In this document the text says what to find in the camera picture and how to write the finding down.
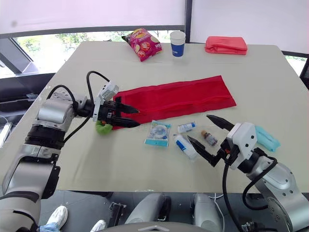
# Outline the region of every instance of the red towel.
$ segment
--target red towel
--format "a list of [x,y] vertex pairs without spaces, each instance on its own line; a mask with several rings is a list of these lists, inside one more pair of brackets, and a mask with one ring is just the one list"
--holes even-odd
[[114,100],[118,97],[121,97],[118,99],[121,103],[140,111],[137,114],[121,113],[121,116],[141,124],[236,105],[221,76],[140,87],[119,92]]
[[210,36],[206,40],[205,51],[209,53],[245,55],[247,50],[242,37]]

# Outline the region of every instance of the paper cup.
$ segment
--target paper cup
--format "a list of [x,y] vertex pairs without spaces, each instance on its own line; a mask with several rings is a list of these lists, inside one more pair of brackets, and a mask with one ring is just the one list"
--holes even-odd
[[185,33],[182,31],[173,31],[170,34],[170,43],[172,46],[173,56],[181,57],[184,50]]

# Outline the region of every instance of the green toy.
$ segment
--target green toy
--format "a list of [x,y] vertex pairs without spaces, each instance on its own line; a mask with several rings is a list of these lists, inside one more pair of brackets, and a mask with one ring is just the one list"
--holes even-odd
[[112,125],[105,124],[103,125],[101,121],[96,122],[96,131],[101,134],[105,135],[112,131]]

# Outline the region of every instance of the white sneaker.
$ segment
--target white sneaker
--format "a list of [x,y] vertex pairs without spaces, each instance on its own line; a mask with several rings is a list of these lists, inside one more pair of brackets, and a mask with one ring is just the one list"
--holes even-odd
[[92,227],[90,232],[101,231],[105,228],[106,228],[106,222],[104,220],[100,220]]
[[68,219],[68,209],[65,206],[59,206],[50,216],[48,219],[47,224],[56,223],[58,229],[60,230],[61,227],[66,223]]

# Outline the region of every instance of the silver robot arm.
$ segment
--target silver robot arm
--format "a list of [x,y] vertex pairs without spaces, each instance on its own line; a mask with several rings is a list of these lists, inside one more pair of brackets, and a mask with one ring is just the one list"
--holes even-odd
[[[252,182],[244,190],[244,204],[252,210],[268,208],[276,221],[276,229],[280,232],[295,232],[308,227],[309,201],[297,188],[295,177],[289,168],[277,163],[275,158],[268,157],[261,149],[254,149],[257,142],[255,125],[247,122],[233,125],[217,116],[207,117],[220,128],[230,131],[217,155],[208,153],[205,146],[196,139],[189,137],[189,140],[212,166],[223,159],[226,167],[239,169],[246,174]],[[267,205],[253,207],[246,202],[246,193],[253,185],[263,194]]]
[[[21,228],[36,231],[41,199],[55,191],[60,167],[56,162],[64,145],[75,112],[72,101],[55,93],[39,110],[25,143],[15,157],[3,184],[0,198],[0,231],[16,232]],[[78,99],[79,108],[85,98]]]
[[[55,92],[59,87],[68,92]],[[54,194],[59,179],[60,167],[56,166],[56,162],[61,148],[89,118],[94,117],[94,121],[104,121],[113,126],[131,128],[139,125],[134,120],[120,117],[121,112],[137,113],[137,109],[110,101],[118,89],[118,86],[108,82],[95,103],[86,96],[74,97],[65,86],[52,90],[2,183],[4,196],[0,197],[0,232],[37,231],[41,199]],[[64,138],[77,116],[86,117],[86,120]]]

